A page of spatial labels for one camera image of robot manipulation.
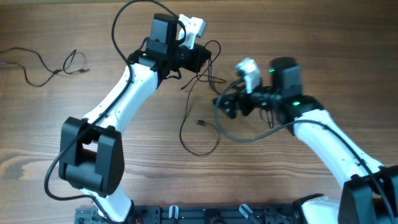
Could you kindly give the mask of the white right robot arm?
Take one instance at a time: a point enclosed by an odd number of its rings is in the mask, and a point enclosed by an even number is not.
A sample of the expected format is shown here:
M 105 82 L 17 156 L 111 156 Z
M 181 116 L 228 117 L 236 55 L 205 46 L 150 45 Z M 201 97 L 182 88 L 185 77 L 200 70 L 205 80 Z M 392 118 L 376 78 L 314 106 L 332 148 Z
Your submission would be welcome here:
M 270 62 L 271 85 L 264 86 L 251 58 L 235 66 L 238 80 L 214 100 L 217 110 L 231 119 L 253 109 L 276 114 L 327 166 L 342 188 L 338 202 L 318 194 L 294 203 L 296 223 L 397 223 L 397 166 L 386 167 L 366 154 L 333 121 L 314 97 L 304 95 L 301 68 L 292 57 Z

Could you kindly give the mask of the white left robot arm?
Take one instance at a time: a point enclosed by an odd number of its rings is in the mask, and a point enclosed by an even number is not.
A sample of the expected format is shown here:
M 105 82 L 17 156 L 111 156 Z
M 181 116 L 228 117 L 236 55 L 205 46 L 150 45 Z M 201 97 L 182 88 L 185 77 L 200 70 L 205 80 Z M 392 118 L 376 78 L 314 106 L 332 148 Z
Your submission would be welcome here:
M 133 201 L 121 187 L 122 135 L 143 102 L 171 72 L 198 73 L 211 52 L 196 44 L 206 22 L 183 14 L 155 14 L 150 36 L 127 58 L 123 76 L 105 99 L 82 119 L 62 126 L 58 175 L 90 198 L 94 207 L 77 210 L 76 223 L 138 223 Z

